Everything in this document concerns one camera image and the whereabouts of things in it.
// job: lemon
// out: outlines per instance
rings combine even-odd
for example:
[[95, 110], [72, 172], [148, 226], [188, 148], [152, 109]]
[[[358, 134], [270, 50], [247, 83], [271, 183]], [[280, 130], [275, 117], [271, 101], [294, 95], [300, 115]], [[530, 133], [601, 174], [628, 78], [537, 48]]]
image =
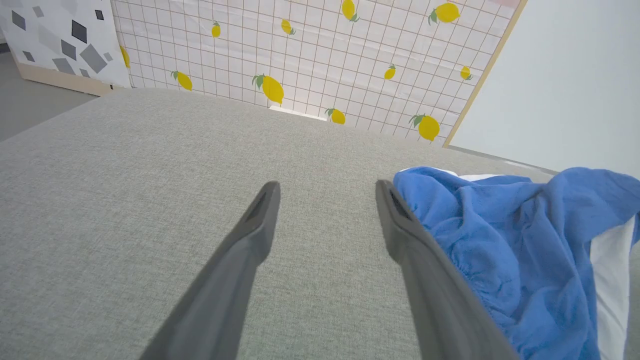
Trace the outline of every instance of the lemon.
[[193, 88], [193, 84], [191, 83], [191, 79], [189, 76], [179, 72], [179, 71], [171, 71], [171, 76], [178, 81], [178, 84], [185, 88], [186, 90], [191, 91]]
[[342, 3], [342, 14], [348, 21], [356, 22], [360, 20], [356, 13], [356, 6], [353, 4], [352, 0], [344, 0]]
[[471, 70], [469, 70], [469, 67], [463, 66], [462, 70], [460, 71], [460, 76], [464, 79], [464, 80], [471, 80], [474, 77], [471, 76]]
[[389, 80], [392, 77], [394, 77], [395, 74], [396, 74], [396, 66], [394, 64], [391, 64], [389, 69], [385, 71], [385, 79]]
[[127, 49], [120, 46], [120, 51], [122, 52], [122, 57], [124, 58], [124, 65], [128, 68], [131, 68], [131, 63], [129, 62], [129, 54], [127, 54]]
[[435, 140], [440, 132], [440, 124], [433, 117], [422, 115], [414, 115], [409, 123], [413, 121], [413, 127], [418, 125], [418, 134], [427, 140]]
[[220, 36], [220, 24], [217, 21], [213, 22], [213, 28], [211, 28], [211, 36], [217, 38]]
[[344, 122], [346, 121], [344, 114], [338, 109], [327, 109], [324, 113], [329, 115], [331, 117], [331, 121], [336, 124], [344, 125]]
[[282, 105], [282, 98], [284, 97], [284, 90], [282, 90], [282, 85], [272, 78], [271, 76], [256, 75], [251, 80], [251, 84], [255, 81], [255, 84], [258, 86], [258, 89], [262, 87], [262, 92], [267, 97], [267, 99], [277, 102]]
[[438, 22], [438, 20], [442, 22], [452, 22], [460, 17], [460, 10], [454, 3], [446, 3], [438, 6], [433, 9], [431, 15], [429, 15], [429, 25], [431, 25], [431, 21]]
[[296, 33], [296, 30], [291, 27], [291, 23], [285, 19], [282, 19], [282, 30], [289, 35]]

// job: white wall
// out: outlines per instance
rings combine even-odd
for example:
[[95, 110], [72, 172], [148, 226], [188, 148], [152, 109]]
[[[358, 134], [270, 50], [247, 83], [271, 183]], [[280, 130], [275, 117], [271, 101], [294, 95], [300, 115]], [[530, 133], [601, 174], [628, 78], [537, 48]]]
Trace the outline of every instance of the white wall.
[[530, 0], [451, 145], [640, 178], [638, 14], [638, 0]]

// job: gray fabric surface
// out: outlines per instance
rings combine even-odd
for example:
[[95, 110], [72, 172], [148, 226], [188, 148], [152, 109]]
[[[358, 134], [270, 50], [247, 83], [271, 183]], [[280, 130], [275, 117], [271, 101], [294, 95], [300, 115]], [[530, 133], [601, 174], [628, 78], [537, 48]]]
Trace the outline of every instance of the gray fabric surface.
[[631, 252], [629, 272], [631, 286], [625, 359], [640, 360], [640, 246], [635, 246]]
[[416, 359], [374, 182], [526, 168], [265, 108], [122, 90], [0, 143], [0, 357], [136, 359], [258, 189], [282, 185], [240, 359]]

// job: wooden trim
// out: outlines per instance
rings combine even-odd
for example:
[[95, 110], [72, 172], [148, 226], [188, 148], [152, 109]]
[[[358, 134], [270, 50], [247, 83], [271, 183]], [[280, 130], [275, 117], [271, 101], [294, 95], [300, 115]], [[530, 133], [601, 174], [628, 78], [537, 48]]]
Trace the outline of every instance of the wooden trim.
[[442, 147], [449, 147], [449, 143], [451, 143], [453, 136], [456, 134], [456, 131], [458, 130], [458, 128], [460, 127], [460, 124], [462, 123], [462, 120], [464, 120], [465, 116], [469, 111], [469, 108], [471, 108], [471, 104], [474, 102], [474, 100], [476, 99], [476, 96], [480, 92], [480, 88], [484, 84], [484, 81], [486, 80], [486, 77], [489, 75], [489, 72], [491, 72], [491, 69], [493, 68], [493, 64], [495, 64], [495, 60], [497, 60], [498, 55], [500, 55], [500, 52], [502, 51], [504, 44], [507, 42], [507, 39], [511, 35], [511, 31], [513, 31], [513, 28], [515, 27], [516, 22], [518, 22], [518, 18], [520, 17], [520, 14], [522, 13], [522, 10], [524, 9], [524, 6], [526, 4], [527, 4], [527, 0], [520, 0], [518, 7], [516, 8], [515, 12], [513, 13], [513, 16], [511, 17], [511, 21], [509, 21], [509, 24], [507, 25], [507, 28], [504, 30], [504, 34], [500, 39], [498, 46], [495, 48], [495, 51], [493, 52], [493, 56], [491, 57], [491, 59], [489, 59], [489, 64], [487, 64], [482, 76], [480, 77], [480, 80], [478, 81], [478, 84], [474, 88], [474, 91], [471, 93], [471, 96], [469, 97], [469, 100], [465, 104], [465, 107], [462, 109], [462, 112], [458, 117], [458, 121], [456, 121], [456, 124], [453, 125], [453, 129], [451, 129], [451, 132], [449, 133], [449, 136], [447, 137]]
[[12, 56], [15, 65], [18, 67], [20, 76], [25, 80], [36, 81], [38, 83], [58, 86], [60, 88], [67, 88], [98, 96], [104, 96], [113, 90], [122, 89], [120, 86], [109, 85], [97, 79], [66, 74], [57, 70], [45, 69], [43, 67], [21, 63], [15, 58], [13, 52]]

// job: wooden baseboard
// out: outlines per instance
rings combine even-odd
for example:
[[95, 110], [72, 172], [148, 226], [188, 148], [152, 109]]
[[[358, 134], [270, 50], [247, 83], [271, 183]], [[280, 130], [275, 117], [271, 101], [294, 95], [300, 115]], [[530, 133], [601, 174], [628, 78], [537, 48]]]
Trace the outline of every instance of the wooden baseboard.
[[36, 81], [38, 83], [97, 96], [104, 96], [114, 90], [122, 89], [122, 87], [105, 84], [97, 79], [90, 79], [84, 76], [66, 74], [57, 70], [20, 63], [15, 59], [15, 56], [13, 60], [16, 66], [18, 66], [20, 76], [25, 80]]

